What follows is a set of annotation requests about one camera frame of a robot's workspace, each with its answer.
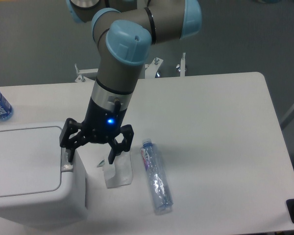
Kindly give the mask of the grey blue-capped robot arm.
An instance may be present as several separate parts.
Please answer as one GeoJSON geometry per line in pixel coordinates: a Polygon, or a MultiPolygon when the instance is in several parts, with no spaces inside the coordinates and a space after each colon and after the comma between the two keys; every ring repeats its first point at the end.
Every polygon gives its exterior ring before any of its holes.
{"type": "Polygon", "coordinates": [[[87,143],[109,144],[110,164],[131,148],[134,132],[123,119],[152,45],[197,34],[202,25],[196,0],[69,0],[76,22],[91,23],[101,57],[85,119],[65,121],[59,142],[68,162],[87,143]]]}

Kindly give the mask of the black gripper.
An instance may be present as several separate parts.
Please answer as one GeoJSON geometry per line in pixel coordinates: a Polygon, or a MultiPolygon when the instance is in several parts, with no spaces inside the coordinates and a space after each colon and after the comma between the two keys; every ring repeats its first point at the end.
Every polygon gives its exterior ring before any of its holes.
{"type": "Polygon", "coordinates": [[[106,110],[90,99],[85,119],[82,123],[73,118],[67,118],[62,128],[59,143],[68,153],[68,162],[72,163],[75,150],[90,143],[109,143],[111,151],[108,156],[109,164],[113,164],[115,157],[131,149],[134,131],[132,125],[122,126],[126,110],[121,109],[119,99],[114,99],[112,110],[106,110]],[[119,134],[123,140],[118,143],[115,139],[119,134]]]}

